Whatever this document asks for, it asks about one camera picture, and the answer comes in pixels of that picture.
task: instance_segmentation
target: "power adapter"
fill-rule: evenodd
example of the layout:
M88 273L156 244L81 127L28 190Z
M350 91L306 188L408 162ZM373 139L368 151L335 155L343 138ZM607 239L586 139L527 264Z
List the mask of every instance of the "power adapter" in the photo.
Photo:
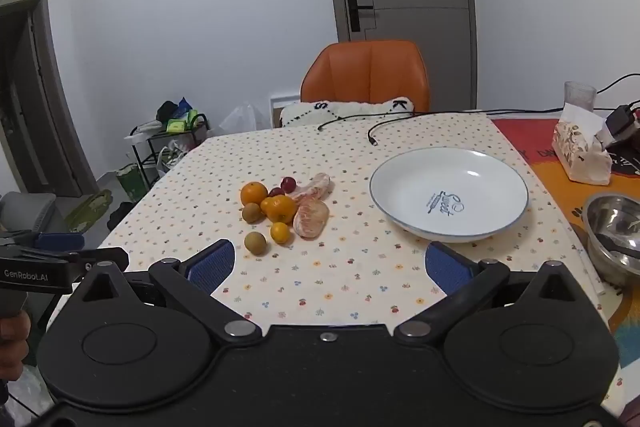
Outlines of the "power adapter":
M607 128L616 140L636 122L636 116L630 105L619 105L608 117Z

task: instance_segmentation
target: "orange tablecloth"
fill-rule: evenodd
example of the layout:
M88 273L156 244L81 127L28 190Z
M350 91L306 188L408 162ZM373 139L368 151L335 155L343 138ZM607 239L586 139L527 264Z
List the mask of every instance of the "orange tablecloth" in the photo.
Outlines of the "orange tablecloth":
M495 125L509 139L520 155L545 184L558 207L574 227L580 241L586 248L586 233L582 225L582 206L597 192L621 192L640 200L640 153L623 147L611 153L613 159L611 182L607 187L572 182L564 172L556 153L551 147L554 127L558 120L494 120ZM640 359L640 287L624 290L622 301L609 313L609 327L614 333L620 350L620 365L628 367ZM622 416L631 427L640 427L640 389L629 389L627 409Z

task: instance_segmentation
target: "human hand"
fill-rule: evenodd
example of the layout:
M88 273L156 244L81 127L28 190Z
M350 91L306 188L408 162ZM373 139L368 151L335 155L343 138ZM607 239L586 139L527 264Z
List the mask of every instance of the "human hand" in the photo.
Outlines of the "human hand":
M20 378L22 360L29 352L27 337L30 329L31 321L24 310L15 317L0 319L0 379Z

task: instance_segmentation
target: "plastic cup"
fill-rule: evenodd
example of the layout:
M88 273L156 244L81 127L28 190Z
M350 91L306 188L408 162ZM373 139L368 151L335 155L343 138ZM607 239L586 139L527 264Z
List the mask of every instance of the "plastic cup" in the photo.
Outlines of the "plastic cup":
M580 84L578 82L564 83L564 103L577 105L587 111L593 112L596 102L596 88Z

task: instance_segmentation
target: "white plastic bag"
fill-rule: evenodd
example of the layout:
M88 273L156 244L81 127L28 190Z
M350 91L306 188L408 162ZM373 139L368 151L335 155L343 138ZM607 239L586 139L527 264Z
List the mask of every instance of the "white plastic bag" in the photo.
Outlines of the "white plastic bag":
M236 107L231 114L220 123L222 134L235 134L237 132L256 131L258 127L258 114L255 107L244 102Z
M158 153L158 163L156 164L156 169L158 170L158 176L161 178L167 174L171 169L173 169L180 160L186 156L186 152L182 151L178 146L175 140L169 143L169 146L162 147L160 152Z

